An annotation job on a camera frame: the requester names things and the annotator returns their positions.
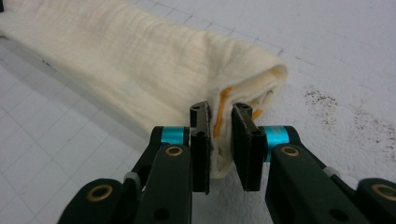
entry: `cloth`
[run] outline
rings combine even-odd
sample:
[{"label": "cloth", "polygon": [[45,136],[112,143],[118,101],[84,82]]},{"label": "cloth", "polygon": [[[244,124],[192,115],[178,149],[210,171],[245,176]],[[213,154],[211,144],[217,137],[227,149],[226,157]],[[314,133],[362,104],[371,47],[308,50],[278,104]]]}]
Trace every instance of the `cloth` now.
[{"label": "cloth", "polygon": [[233,161],[236,102],[265,111],[287,77],[271,52],[166,21],[121,0],[5,0],[0,35],[150,132],[188,126],[189,107],[212,109],[212,177]]}]

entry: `brass screw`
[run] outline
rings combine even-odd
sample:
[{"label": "brass screw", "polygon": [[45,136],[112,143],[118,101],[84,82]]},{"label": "brass screw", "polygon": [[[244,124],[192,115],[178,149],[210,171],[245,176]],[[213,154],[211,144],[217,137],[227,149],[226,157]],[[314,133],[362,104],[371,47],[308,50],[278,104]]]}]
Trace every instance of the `brass screw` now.
[{"label": "brass screw", "polygon": [[179,156],[183,153],[183,148],[181,147],[169,147],[165,150],[165,154],[168,156]]},{"label": "brass screw", "polygon": [[384,184],[374,184],[372,186],[373,191],[378,194],[379,196],[386,198],[390,201],[394,201],[396,202],[396,189],[388,186],[388,185],[384,185]]},{"label": "brass screw", "polygon": [[113,187],[110,185],[98,185],[88,192],[87,199],[90,202],[97,203],[110,196],[111,192],[113,192]]},{"label": "brass screw", "polygon": [[280,151],[288,156],[298,156],[298,154],[300,154],[300,152],[294,147],[282,147]]}]

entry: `folded cloth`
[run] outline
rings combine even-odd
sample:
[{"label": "folded cloth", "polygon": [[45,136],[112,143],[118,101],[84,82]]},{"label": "folded cloth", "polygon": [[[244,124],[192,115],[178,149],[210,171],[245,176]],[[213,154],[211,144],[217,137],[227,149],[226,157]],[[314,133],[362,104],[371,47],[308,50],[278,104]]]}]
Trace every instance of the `folded cloth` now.
[{"label": "folded cloth", "polygon": [[5,0],[0,35],[150,132],[188,126],[189,107],[212,109],[212,177],[227,174],[231,110],[260,115],[287,69],[251,43],[166,21],[122,0]]}]

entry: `teal metallic band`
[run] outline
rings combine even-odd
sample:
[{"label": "teal metallic band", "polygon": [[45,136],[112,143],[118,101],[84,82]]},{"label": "teal metallic band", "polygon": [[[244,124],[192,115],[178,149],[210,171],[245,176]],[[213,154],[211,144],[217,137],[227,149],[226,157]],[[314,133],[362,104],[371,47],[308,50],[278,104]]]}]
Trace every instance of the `teal metallic band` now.
[{"label": "teal metallic band", "polygon": [[276,145],[282,143],[289,143],[289,135],[283,126],[264,126],[265,133],[267,134],[268,154],[267,162],[271,161],[271,152]]},{"label": "teal metallic band", "polygon": [[184,127],[163,127],[162,143],[183,145]]}]

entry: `towel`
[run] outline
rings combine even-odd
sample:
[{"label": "towel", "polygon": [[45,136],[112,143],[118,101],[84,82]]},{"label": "towel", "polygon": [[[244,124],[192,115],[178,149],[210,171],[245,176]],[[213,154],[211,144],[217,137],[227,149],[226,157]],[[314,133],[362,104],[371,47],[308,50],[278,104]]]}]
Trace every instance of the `towel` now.
[{"label": "towel", "polygon": [[0,35],[69,77],[127,119],[188,126],[189,107],[212,109],[211,176],[233,161],[231,110],[258,117],[287,77],[271,52],[167,21],[122,0],[5,0]]}]

